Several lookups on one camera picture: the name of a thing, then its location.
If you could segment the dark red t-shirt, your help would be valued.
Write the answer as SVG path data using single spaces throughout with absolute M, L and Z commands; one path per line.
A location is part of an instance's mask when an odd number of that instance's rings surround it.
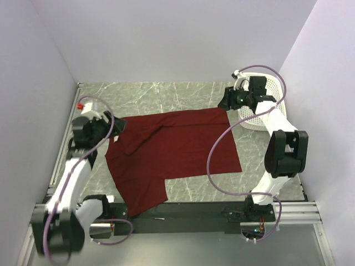
M 128 212 L 136 216 L 165 201 L 165 180 L 242 171 L 231 132 L 207 158 L 229 128 L 221 108 L 126 117 L 125 130 L 111 138 L 105 158 Z

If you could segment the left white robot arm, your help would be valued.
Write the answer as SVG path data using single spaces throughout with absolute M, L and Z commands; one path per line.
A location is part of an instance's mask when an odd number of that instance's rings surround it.
M 90 225 L 111 218 L 106 195 L 89 195 L 80 206 L 77 203 L 97 158 L 98 145 L 119 136 L 126 124 L 109 111 L 102 116 L 81 115 L 72 120 L 73 136 L 68 142 L 62 178 L 45 207 L 34 211 L 31 217 L 38 254 L 50 257 L 80 252 Z

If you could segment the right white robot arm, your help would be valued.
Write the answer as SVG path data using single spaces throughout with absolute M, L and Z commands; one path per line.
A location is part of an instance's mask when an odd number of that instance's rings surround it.
M 243 213 L 248 221 L 257 221 L 273 213 L 272 202 L 290 178 L 305 169 L 308 133 L 297 130 L 267 93 L 265 76 L 235 75 L 234 86 L 225 89 L 218 106 L 226 111 L 249 108 L 270 134 L 265 156 L 265 173 L 245 199 Z

